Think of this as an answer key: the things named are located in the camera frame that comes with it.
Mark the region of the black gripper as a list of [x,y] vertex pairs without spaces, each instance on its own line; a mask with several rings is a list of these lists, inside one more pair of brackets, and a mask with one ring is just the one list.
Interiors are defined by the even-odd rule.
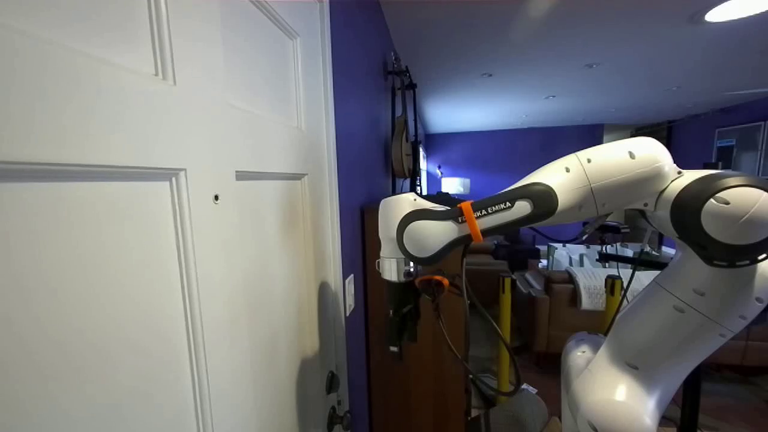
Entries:
[[413,284],[386,287],[386,347],[400,356],[406,344],[417,339],[419,294]]

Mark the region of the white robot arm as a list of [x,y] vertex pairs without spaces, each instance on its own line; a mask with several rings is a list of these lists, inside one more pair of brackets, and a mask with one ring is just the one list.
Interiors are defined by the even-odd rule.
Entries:
[[608,333],[566,342],[562,432],[655,432],[692,371],[766,309],[763,179],[682,168],[653,138],[596,144],[475,201],[381,200],[377,270],[389,284],[410,284],[461,242],[610,217],[640,219],[674,255]]

